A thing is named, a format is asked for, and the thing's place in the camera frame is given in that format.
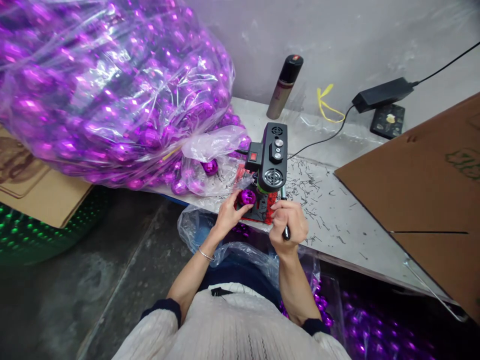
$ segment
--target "cardboard sheet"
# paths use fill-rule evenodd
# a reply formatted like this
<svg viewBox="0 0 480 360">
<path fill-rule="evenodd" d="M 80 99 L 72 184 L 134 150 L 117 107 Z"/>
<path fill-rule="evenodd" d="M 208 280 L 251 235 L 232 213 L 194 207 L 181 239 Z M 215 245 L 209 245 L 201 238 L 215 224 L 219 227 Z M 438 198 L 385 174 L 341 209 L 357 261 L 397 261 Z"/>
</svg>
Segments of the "cardboard sheet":
<svg viewBox="0 0 480 360">
<path fill-rule="evenodd" d="M 92 185 L 51 169 L 0 127 L 0 202 L 63 228 Z"/>
<path fill-rule="evenodd" d="M 480 93 L 335 174 L 480 324 Z"/>
</svg>

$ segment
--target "workbench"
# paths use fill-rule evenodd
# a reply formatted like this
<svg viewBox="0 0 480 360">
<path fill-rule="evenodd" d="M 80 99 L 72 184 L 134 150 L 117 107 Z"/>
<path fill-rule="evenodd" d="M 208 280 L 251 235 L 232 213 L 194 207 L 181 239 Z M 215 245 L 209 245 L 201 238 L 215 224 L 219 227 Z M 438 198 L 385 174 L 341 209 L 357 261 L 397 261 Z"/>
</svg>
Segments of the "workbench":
<svg viewBox="0 0 480 360">
<path fill-rule="evenodd" d="M 233 98 L 234 113 L 240 116 L 252 141 L 260 142 L 267 122 L 268 106 Z M 380 146 L 386 140 L 369 132 L 371 114 L 350 111 L 342 133 L 313 145 L 288 161 L 286 182 L 289 200 L 301 203 L 309 224 L 308 238 L 302 244 L 318 251 L 318 258 L 370 277 L 431 295 L 404 265 L 406 254 L 395 240 L 369 214 L 362 204 L 335 177 L 335 169 Z M 327 139 L 340 127 L 319 116 L 284 110 L 278 122 L 288 125 L 288 153 Z M 230 178 L 237 169 L 232 169 Z M 225 196 L 201 198 L 175 196 L 169 190 L 159 192 L 182 202 L 217 213 Z M 270 227 L 244 221 L 251 227 L 269 231 Z M 442 300 L 454 303 L 414 262 L 410 267 Z"/>
</svg>

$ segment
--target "bracelet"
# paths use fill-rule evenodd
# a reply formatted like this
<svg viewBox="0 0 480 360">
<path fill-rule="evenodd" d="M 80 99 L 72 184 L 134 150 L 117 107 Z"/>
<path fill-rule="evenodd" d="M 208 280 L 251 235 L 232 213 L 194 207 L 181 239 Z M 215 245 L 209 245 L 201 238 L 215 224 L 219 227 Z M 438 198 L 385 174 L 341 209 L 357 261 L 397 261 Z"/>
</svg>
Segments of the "bracelet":
<svg viewBox="0 0 480 360">
<path fill-rule="evenodd" d="M 204 257 L 206 257 L 206 259 L 207 259 L 209 262 L 212 262 L 213 260 L 215 260 L 214 257 L 208 256 L 206 253 L 204 253 L 204 252 L 202 251 L 202 249 L 200 249 L 200 246 L 198 247 L 198 251 L 200 252 L 200 254 L 202 254 Z"/>
</svg>

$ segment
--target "knit sweater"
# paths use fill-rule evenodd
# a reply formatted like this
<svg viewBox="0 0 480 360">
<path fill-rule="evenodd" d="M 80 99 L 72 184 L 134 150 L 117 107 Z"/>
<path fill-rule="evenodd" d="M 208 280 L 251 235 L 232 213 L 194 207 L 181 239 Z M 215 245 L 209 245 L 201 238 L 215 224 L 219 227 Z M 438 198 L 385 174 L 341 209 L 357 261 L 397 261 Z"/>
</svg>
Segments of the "knit sweater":
<svg viewBox="0 0 480 360">
<path fill-rule="evenodd" d="M 172 299 L 158 301 L 113 360 L 350 359 L 335 338 L 313 323 L 295 325 L 252 289 L 238 283 L 218 286 L 232 293 L 198 292 L 181 327 L 180 306 Z"/>
</svg>

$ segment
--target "hand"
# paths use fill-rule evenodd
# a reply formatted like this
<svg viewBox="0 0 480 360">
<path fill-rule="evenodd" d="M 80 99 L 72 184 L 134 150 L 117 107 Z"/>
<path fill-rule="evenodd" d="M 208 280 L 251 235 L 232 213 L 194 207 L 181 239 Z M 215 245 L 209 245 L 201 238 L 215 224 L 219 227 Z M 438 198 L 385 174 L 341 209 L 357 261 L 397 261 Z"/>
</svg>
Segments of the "hand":
<svg viewBox="0 0 480 360">
<path fill-rule="evenodd" d="M 302 207 L 298 202 L 280 200 L 271 206 L 273 228 L 270 230 L 270 241 L 278 256 L 296 255 L 299 244 L 307 238 L 309 223 L 305 219 Z M 282 233 L 288 225 L 290 240 L 284 240 Z"/>
<path fill-rule="evenodd" d="M 252 204 L 250 204 L 244 205 L 239 210 L 235 210 L 235 199 L 241 191 L 241 189 L 234 191 L 220 206 L 218 218 L 216 219 L 215 226 L 213 227 L 214 229 L 212 230 L 215 230 L 223 237 L 225 237 L 228 232 L 239 223 L 242 216 L 245 215 L 248 210 L 254 207 Z"/>
</svg>

